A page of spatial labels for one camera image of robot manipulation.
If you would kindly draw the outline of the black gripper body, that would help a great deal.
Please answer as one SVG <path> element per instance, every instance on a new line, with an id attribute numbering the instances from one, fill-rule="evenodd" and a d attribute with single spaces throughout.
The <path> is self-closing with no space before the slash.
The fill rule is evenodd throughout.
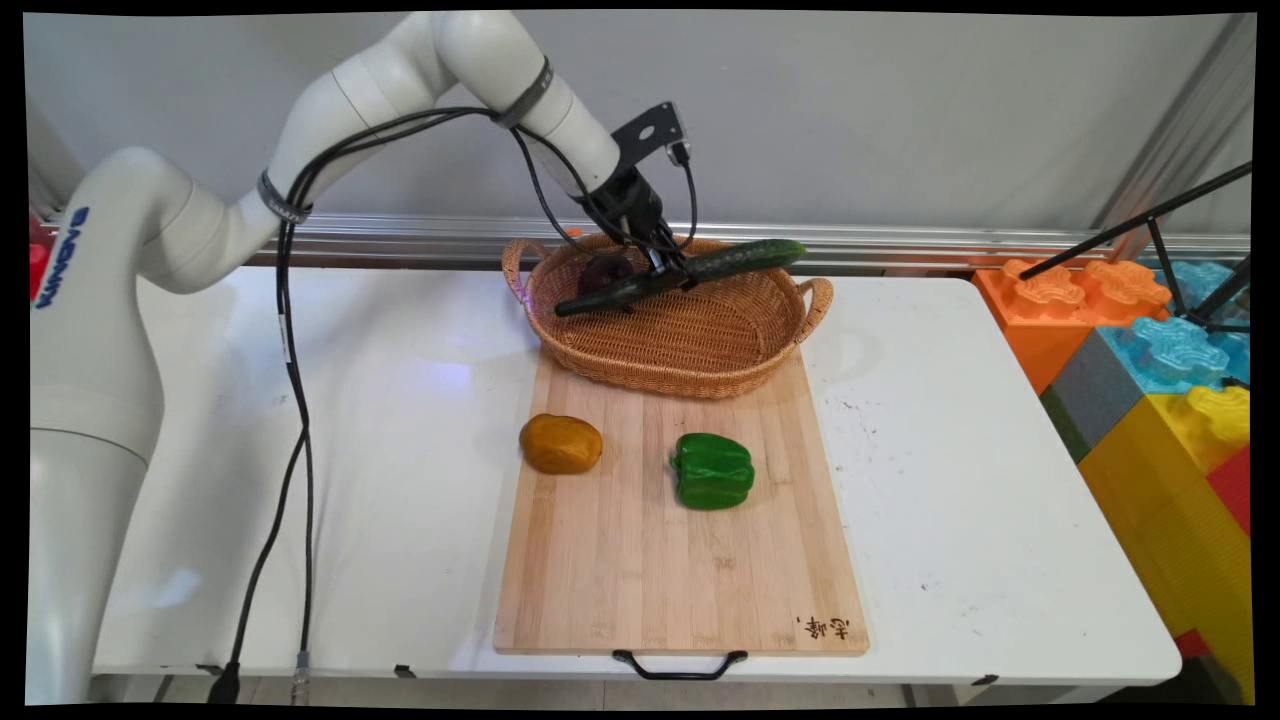
<path id="1" fill-rule="evenodd" d="M 616 169 L 598 188 L 579 197 L 579 206 L 616 243 L 675 256 L 675 240 L 663 204 L 636 167 Z"/>

